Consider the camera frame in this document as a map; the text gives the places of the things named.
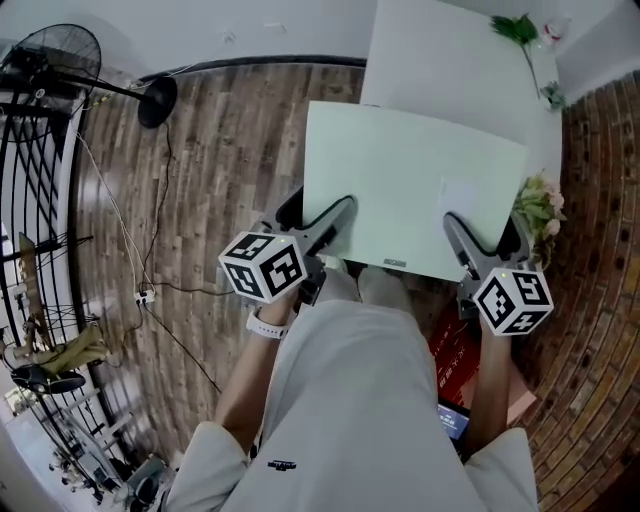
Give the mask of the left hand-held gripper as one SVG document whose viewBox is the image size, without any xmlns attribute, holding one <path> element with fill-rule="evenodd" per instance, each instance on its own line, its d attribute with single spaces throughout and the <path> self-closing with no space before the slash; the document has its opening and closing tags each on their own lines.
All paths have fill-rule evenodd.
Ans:
<svg viewBox="0 0 640 512">
<path fill-rule="evenodd" d="M 344 196 L 302 227 L 303 201 L 301 185 L 286 197 L 275 216 L 263 216 L 218 256 L 238 295 L 272 304 L 296 289 L 297 306 L 314 305 L 325 279 L 317 254 L 331 246 L 357 208 L 353 196 Z"/>
</svg>

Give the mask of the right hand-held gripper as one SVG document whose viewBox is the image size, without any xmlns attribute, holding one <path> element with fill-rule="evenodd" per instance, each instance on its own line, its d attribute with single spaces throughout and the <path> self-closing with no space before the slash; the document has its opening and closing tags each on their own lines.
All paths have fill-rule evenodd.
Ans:
<svg viewBox="0 0 640 512">
<path fill-rule="evenodd" d="M 497 266 L 497 254 L 485 249 L 453 212 L 443 229 L 467 275 L 458 286 L 462 319 L 482 318 L 496 336 L 530 334 L 554 309 L 545 275 L 518 266 Z M 530 244 L 518 214 L 511 214 L 498 243 L 502 261 L 528 261 Z"/>
</svg>

